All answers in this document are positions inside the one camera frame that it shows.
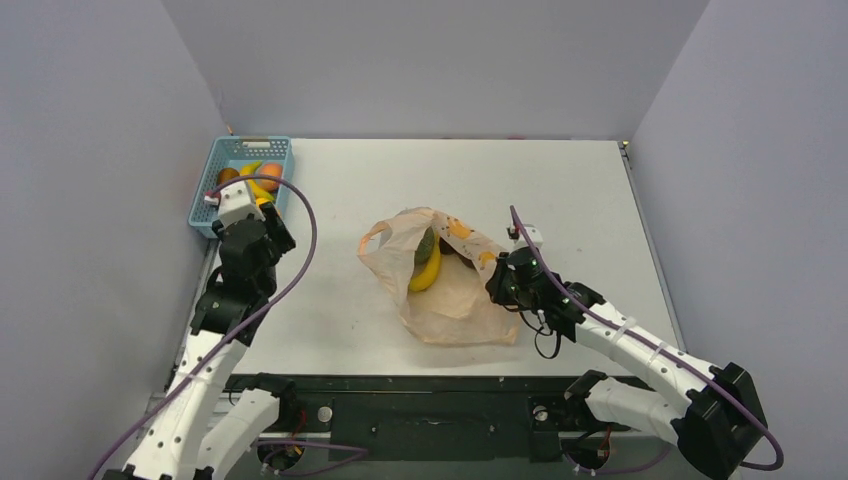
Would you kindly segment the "translucent orange plastic bag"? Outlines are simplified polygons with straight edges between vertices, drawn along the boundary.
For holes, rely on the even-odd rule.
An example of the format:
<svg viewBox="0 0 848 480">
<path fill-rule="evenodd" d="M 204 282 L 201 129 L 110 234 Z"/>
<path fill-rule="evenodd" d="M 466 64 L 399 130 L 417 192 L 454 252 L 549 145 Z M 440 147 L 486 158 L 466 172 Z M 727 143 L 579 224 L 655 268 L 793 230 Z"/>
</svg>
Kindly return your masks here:
<svg viewBox="0 0 848 480">
<path fill-rule="evenodd" d="M 414 252 L 428 227 L 470 258 L 475 269 L 454 255 L 442 255 L 435 283 L 412 292 L 410 279 L 423 268 L 414 264 Z M 388 294 L 404 328 L 421 342 L 450 347 L 511 345 L 519 331 L 518 315 L 494 304 L 485 289 L 496 258 L 506 251 L 453 215 L 417 207 L 375 223 L 361 238 L 357 257 Z"/>
</svg>

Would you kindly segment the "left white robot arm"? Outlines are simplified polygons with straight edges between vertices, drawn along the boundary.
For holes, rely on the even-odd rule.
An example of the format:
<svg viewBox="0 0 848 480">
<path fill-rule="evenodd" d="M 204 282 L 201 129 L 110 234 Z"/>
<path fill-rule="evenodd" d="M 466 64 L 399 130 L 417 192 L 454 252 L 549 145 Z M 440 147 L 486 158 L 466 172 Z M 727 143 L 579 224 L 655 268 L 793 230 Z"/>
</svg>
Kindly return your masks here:
<svg viewBox="0 0 848 480">
<path fill-rule="evenodd" d="M 99 462 L 89 478 L 223 479 L 266 427 L 285 430 L 297 420 L 287 386 L 255 377 L 245 398 L 208 425 L 261 321 L 302 278 L 277 285 L 276 266 L 295 241 L 272 203 L 222 200 L 214 231 L 221 263 L 195 305 L 165 398 L 117 440 L 141 437 L 123 465 Z"/>
</svg>

